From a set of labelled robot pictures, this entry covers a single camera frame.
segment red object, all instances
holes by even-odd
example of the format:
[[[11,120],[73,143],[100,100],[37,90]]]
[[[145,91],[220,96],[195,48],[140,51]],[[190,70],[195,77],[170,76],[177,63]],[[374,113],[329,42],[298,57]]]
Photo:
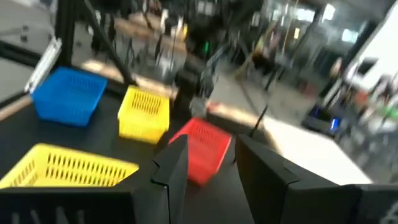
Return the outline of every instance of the red object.
[[[205,185],[217,174],[231,142],[231,135],[199,118],[192,118],[169,143],[188,135],[188,178]]]

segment black metal frame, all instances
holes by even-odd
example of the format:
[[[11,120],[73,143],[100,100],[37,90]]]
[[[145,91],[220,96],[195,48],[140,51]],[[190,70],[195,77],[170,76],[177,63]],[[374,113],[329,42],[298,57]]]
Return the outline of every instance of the black metal frame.
[[[121,72],[124,82],[130,85],[137,85],[135,80],[131,77],[131,73],[127,69],[127,66],[125,66],[118,57],[104,30],[98,24],[93,6],[89,0],[58,0],[55,36],[61,38],[63,44],[57,65],[66,67],[72,65],[76,11],[78,9],[86,17],[85,19],[94,30],[94,35],[102,42],[106,53]]]

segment black table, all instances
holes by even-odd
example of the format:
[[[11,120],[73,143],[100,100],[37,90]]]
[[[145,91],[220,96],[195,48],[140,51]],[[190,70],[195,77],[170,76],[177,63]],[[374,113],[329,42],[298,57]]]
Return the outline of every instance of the black table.
[[[120,95],[106,90],[85,128],[41,121],[33,105],[12,114],[0,122],[0,176],[4,176],[30,148],[40,142],[142,165],[152,159],[186,122],[172,118],[169,131],[158,145],[119,138],[117,113],[122,100]],[[229,133],[250,132],[250,127],[211,114],[207,120]],[[266,142],[260,131],[255,138]],[[216,177],[204,187],[188,182],[183,223],[253,223],[237,167],[232,164],[233,158],[234,139]]]

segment metal rod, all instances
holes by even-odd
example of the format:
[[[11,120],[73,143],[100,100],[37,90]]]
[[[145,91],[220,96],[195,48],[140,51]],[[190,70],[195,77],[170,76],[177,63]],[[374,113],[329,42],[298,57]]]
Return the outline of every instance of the metal rod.
[[[0,40],[0,57],[34,68],[41,55]]]
[[[94,30],[94,35],[96,35],[99,40],[102,42],[106,53],[108,54],[109,58],[113,61],[115,66],[119,69],[121,75],[123,76],[123,80],[125,83],[130,85],[137,85],[136,81],[132,79],[129,70],[127,69],[126,65],[122,63],[121,59],[117,55],[116,51],[112,47],[111,41],[107,38],[104,30],[98,24],[96,17],[94,15],[94,9],[91,5],[89,0],[74,0],[79,6],[79,8],[83,11],[86,19]]]
[[[61,38],[63,45],[60,56],[57,60],[57,66],[69,67],[72,64],[75,20],[75,1],[58,0],[55,36],[57,38]]]
[[[266,115],[267,110],[268,110],[268,103],[266,104],[266,106],[265,106],[264,109],[262,110],[262,112],[261,112],[261,114],[260,114],[260,116],[259,116],[259,119],[257,119],[256,125],[254,125],[254,127],[253,127],[252,130],[250,131],[250,133],[249,133],[249,137],[250,137],[250,138],[253,138],[254,133],[256,132],[256,130],[257,130],[257,128],[259,127],[259,125],[260,125],[262,119],[263,119],[264,116]]]

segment white surface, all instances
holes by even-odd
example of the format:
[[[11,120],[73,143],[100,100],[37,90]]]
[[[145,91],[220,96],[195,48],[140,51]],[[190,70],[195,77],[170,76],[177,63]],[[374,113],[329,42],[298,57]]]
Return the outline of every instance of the white surface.
[[[364,77],[352,74],[354,63],[351,63],[350,69],[348,69],[346,76],[356,88],[369,90],[379,81],[382,75],[393,77],[398,72],[398,63],[395,57],[396,52],[398,52],[397,20],[398,2],[392,6],[385,21],[378,25],[368,42],[356,56],[357,60],[366,57],[378,58],[375,66]]]
[[[372,181],[330,138],[265,117],[265,129],[286,159],[336,184]]]

